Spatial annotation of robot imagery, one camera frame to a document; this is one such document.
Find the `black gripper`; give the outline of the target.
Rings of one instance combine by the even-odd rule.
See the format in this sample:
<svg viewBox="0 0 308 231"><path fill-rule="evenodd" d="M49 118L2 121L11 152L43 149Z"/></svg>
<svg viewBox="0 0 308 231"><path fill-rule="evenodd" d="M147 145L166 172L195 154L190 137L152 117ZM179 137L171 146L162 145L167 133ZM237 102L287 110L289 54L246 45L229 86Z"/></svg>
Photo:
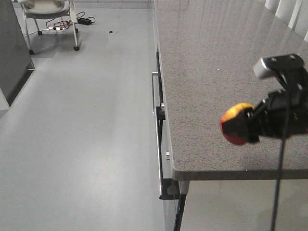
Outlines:
<svg viewBox="0 0 308 231"><path fill-rule="evenodd" d="M299 69L282 74L286 78L284 89L269 93L254 110L244 109L222 123L226 134L257 143L259 135L280 139L283 134L289 138L308 133L308 72Z"/></svg>

